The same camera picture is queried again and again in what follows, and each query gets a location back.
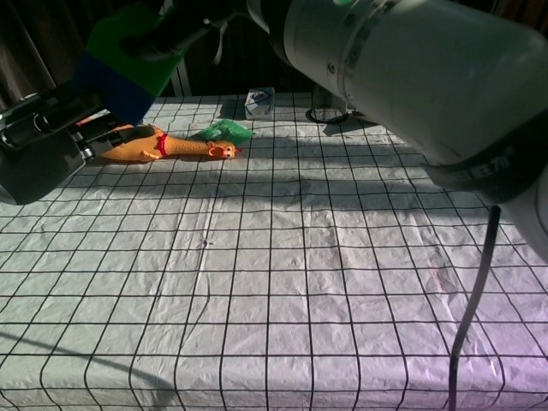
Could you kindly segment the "dark blue box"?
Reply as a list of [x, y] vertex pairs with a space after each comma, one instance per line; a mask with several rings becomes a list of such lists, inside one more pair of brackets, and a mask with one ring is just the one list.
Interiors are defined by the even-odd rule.
[[77, 63], [71, 83], [77, 91], [99, 95], [103, 109], [132, 125], [142, 121], [155, 100], [144, 88], [88, 52]]

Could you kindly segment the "green foil packet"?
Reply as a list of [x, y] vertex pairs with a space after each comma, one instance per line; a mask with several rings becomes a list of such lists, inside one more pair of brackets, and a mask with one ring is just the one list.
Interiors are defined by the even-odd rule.
[[192, 140], [228, 141], [240, 146], [250, 140], [253, 132], [234, 121], [223, 119], [191, 136]]

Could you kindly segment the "white black grid tablecloth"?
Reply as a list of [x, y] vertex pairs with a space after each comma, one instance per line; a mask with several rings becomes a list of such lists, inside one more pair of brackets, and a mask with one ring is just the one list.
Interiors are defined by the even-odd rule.
[[447, 411], [488, 207], [308, 102], [0, 204], [0, 411]]

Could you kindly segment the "green block toy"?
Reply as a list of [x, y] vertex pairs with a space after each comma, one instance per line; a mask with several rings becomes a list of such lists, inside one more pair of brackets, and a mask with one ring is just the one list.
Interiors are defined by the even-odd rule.
[[97, 57], [156, 98], [166, 88], [184, 53], [159, 61], [142, 61], [126, 54], [120, 42], [127, 36], [143, 34], [154, 28], [164, 14], [144, 3], [124, 7], [94, 27], [85, 52]]

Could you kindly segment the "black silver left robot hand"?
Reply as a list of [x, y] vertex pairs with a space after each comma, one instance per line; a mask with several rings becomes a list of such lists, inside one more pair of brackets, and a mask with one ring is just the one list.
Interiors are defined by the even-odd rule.
[[125, 128], [112, 114], [89, 118], [101, 109], [96, 93], [63, 84], [0, 112], [0, 202], [31, 204], [96, 157], [154, 134], [151, 126]]

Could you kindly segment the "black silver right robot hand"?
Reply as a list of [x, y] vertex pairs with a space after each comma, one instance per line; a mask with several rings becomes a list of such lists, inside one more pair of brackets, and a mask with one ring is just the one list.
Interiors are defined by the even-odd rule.
[[159, 61], [181, 55], [192, 44], [214, 33], [217, 49], [212, 62], [218, 64], [229, 22], [239, 15], [248, 15], [247, 0], [172, 1], [172, 6], [154, 28], [121, 40], [123, 51], [142, 61]]

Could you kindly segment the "yellow rubber chicken toy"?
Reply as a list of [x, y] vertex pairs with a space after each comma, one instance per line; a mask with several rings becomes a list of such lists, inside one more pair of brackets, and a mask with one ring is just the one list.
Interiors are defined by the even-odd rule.
[[188, 140], [172, 137], [154, 125], [124, 125], [114, 128], [129, 141], [101, 154], [101, 158], [117, 162], [148, 163], [174, 156], [205, 156], [210, 159], [234, 158], [236, 145], [227, 140]]

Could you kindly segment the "clear small container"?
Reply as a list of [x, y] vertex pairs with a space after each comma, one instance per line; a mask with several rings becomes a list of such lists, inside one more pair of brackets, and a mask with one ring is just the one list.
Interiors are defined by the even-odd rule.
[[249, 121], [274, 119], [275, 89], [273, 87], [250, 88], [244, 103], [245, 117]]

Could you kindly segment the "black mesh pen holder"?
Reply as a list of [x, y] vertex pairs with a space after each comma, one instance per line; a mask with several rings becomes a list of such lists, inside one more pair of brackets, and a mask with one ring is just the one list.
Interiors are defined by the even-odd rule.
[[360, 112], [346, 100], [316, 84], [312, 91], [311, 107], [306, 117], [318, 124], [340, 124], [350, 116], [359, 116]]

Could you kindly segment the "grey window frame post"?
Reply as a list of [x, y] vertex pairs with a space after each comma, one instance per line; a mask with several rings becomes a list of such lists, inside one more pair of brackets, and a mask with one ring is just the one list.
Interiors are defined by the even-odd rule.
[[192, 95], [192, 88], [188, 76], [187, 65], [182, 59], [171, 75], [171, 84], [176, 97], [188, 97]]

